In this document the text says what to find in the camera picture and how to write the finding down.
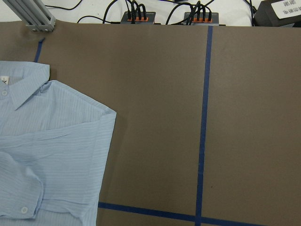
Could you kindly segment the light blue button-up shirt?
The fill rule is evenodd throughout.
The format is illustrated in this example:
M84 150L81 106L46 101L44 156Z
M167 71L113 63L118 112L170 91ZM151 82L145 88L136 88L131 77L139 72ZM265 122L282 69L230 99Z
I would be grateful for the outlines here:
M0 223L94 226L116 112L49 65L0 64Z

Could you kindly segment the lower orange black hub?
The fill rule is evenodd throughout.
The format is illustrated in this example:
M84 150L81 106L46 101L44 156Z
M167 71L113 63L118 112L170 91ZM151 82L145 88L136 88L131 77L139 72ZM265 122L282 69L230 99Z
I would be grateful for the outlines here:
M210 26L219 26L219 14L216 12L211 13L211 19L209 20L209 12L205 13L205 18L203 19L203 13L201 12L199 14L199 17L197 13L194 15L192 22L189 21L189 15L190 12L184 13L184 19L183 22L184 25L210 25Z

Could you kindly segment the black box with label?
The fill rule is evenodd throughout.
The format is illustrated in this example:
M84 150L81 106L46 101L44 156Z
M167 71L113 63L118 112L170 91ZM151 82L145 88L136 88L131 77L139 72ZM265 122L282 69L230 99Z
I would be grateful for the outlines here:
M301 27L300 0L264 0L254 14L254 25L262 27Z

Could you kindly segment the aluminium frame post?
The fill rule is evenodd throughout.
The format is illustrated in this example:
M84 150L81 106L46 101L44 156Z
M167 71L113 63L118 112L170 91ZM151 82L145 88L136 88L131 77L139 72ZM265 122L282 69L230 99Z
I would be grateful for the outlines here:
M4 0L4 3L34 32L52 32L56 18L41 0Z

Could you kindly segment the orange black hub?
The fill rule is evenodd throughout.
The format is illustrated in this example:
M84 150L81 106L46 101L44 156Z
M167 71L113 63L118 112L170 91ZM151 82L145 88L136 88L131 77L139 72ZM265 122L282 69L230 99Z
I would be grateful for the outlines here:
M156 12L146 12L145 16L141 13L141 17L136 14L136 18L134 18L135 24L154 24L155 23L155 15ZM131 13L125 12L120 23L121 24L131 24Z
M211 19L209 20L209 12L205 13L205 18L203 19L203 13L201 12L199 14L199 17L197 13L194 15L192 22L189 21L189 15L190 12L184 13L184 19L183 22L184 25L210 25L210 26L219 26L219 14L216 12L211 13Z

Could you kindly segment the upper orange black hub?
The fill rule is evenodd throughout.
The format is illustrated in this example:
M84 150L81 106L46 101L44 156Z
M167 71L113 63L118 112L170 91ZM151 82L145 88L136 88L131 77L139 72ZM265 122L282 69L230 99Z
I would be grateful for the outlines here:
M141 13L141 17L136 14L136 18L134 18L135 24L154 24L155 23L155 15L156 12L146 12L145 16ZM120 23L121 24L131 24L131 13L125 12Z

